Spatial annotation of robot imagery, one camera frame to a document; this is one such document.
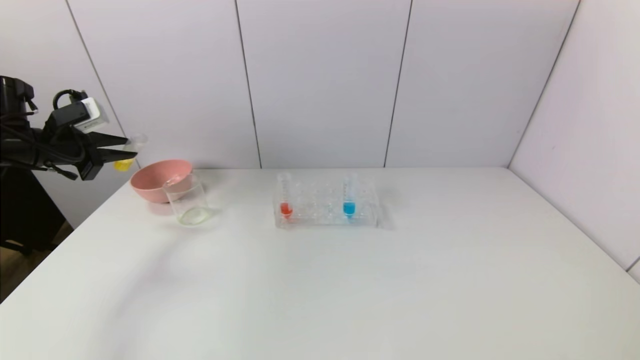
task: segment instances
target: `test tube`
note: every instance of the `test tube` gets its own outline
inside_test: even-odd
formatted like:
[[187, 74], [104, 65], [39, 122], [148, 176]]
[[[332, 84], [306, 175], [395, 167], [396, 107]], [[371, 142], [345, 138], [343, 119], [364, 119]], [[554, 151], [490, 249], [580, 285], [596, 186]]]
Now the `test tube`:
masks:
[[293, 207], [289, 202], [291, 199], [291, 174], [288, 172], [278, 174], [278, 184], [280, 186], [280, 214], [288, 219], [293, 214]]
[[[134, 134], [129, 138], [127, 143], [122, 148], [123, 151], [134, 151], [140, 152], [142, 148], [147, 144], [147, 136], [144, 134]], [[117, 171], [127, 171], [135, 158], [126, 159], [126, 160], [118, 160], [113, 163], [113, 167]]]
[[356, 186], [358, 178], [356, 174], [351, 174], [344, 178], [342, 182], [342, 211], [348, 218], [352, 218], [356, 213]]

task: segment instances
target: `test tube with red liquid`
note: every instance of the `test tube with red liquid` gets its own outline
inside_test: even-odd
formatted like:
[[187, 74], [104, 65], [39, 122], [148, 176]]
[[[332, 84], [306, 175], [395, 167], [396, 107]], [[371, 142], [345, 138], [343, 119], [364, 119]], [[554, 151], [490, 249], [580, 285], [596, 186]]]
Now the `test tube with red liquid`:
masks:
[[293, 214], [291, 205], [291, 174], [278, 174], [278, 184], [280, 186], [280, 214], [288, 219]]

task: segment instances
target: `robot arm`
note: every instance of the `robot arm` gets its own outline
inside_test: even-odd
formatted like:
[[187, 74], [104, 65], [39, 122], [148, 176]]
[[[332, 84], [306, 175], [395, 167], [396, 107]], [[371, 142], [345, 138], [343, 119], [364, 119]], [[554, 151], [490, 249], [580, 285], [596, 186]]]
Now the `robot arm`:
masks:
[[[58, 108], [69, 95], [71, 103]], [[134, 158], [137, 153], [101, 149], [124, 145], [126, 138], [95, 133], [107, 121], [95, 100], [85, 92], [63, 90], [53, 100], [54, 110], [42, 129], [29, 125], [27, 116], [37, 113], [33, 87], [20, 79], [0, 76], [0, 166], [55, 171], [71, 180], [77, 175], [58, 165], [73, 165], [82, 180], [92, 180], [105, 163]]]

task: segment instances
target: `white wall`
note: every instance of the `white wall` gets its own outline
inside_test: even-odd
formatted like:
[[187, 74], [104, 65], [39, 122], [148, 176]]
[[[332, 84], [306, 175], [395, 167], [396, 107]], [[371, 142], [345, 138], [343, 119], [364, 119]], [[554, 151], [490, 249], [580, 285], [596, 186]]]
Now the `white wall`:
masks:
[[259, 168], [234, 0], [70, 0], [140, 165]]
[[[40, 113], [30, 117], [32, 127], [44, 126], [60, 90], [86, 90], [98, 100], [111, 121], [103, 133], [122, 132], [100, 87], [64, 1], [3, 1], [0, 8], [0, 74], [33, 86]], [[74, 167], [68, 167], [77, 173]], [[106, 164], [93, 181], [71, 181], [50, 172], [34, 172], [69, 221], [77, 227], [137, 170], [117, 172]]]
[[382, 167], [410, 0], [238, 0], [262, 166]]
[[623, 268], [640, 256], [640, 1], [581, 2], [510, 169]]
[[388, 167], [506, 167], [578, 0], [414, 0]]

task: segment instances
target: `clear glass cup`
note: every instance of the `clear glass cup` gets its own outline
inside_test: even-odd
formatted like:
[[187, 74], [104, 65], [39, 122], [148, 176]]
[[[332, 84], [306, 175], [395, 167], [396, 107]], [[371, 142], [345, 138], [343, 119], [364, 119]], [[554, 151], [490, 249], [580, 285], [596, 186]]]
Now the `clear glass cup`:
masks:
[[173, 176], [163, 185], [163, 190], [180, 224], [195, 226], [211, 218], [211, 209], [207, 204], [207, 197], [198, 176], [194, 174]]

